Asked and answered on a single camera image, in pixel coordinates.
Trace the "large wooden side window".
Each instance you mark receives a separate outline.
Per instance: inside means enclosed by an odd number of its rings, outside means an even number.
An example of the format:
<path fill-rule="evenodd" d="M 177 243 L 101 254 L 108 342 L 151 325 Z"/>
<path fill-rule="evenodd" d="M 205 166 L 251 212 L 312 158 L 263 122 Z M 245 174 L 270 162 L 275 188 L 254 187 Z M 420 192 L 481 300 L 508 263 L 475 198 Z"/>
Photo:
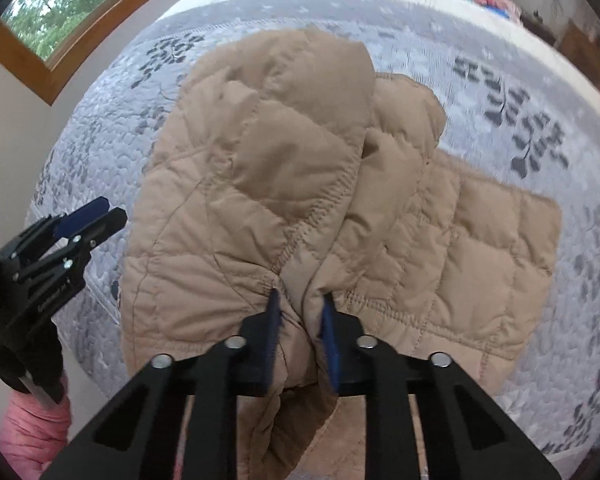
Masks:
<path fill-rule="evenodd" d="M 93 51 L 149 0 L 12 0 L 0 63 L 50 105 Z"/>

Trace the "beige quilted down coat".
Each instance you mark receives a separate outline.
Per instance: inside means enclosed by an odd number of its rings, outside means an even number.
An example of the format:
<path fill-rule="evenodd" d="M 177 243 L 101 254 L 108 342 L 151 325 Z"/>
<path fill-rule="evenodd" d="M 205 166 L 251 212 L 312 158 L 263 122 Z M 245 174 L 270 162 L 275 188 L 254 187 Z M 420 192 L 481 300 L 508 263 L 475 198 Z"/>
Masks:
<path fill-rule="evenodd" d="M 539 324 L 562 212 L 438 147 L 430 89 L 316 28 L 257 32 L 183 80 L 135 202 L 122 348 L 206 352 L 280 296 L 272 387 L 238 404 L 237 474 L 364 474 L 364 408 L 327 383 L 323 298 L 397 352 L 497 393 Z"/>

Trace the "pink knitted cloth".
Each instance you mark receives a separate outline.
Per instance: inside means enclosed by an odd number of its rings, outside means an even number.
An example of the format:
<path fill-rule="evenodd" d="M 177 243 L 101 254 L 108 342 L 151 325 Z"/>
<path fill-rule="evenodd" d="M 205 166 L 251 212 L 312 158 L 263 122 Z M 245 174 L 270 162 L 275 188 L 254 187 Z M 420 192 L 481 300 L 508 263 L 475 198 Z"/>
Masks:
<path fill-rule="evenodd" d="M 50 410 L 30 394 L 14 391 L 10 396 L 0 431 L 0 451 L 20 479 L 41 478 L 68 445 L 72 417 L 66 374 L 61 376 L 61 385 L 64 396 Z"/>

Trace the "grey floral quilted bedspread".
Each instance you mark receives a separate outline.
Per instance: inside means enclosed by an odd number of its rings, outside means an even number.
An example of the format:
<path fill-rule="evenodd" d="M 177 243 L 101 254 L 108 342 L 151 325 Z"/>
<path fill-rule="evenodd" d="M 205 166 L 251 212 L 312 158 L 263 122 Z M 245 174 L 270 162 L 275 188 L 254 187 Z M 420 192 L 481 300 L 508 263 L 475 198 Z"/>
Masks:
<path fill-rule="evenodd" d="M 600 92 L 555 49 L 463 0 L 180 0 L 76 104 L 27 215 L 98 196 L 134 205 L 155 137 L 196 59 L 261 29 L 316 26 L 378 70 L 426 84 L 442 148 L 562 210 L 547 310 L 500 403 L 563 473 L 600 436 Z"/>

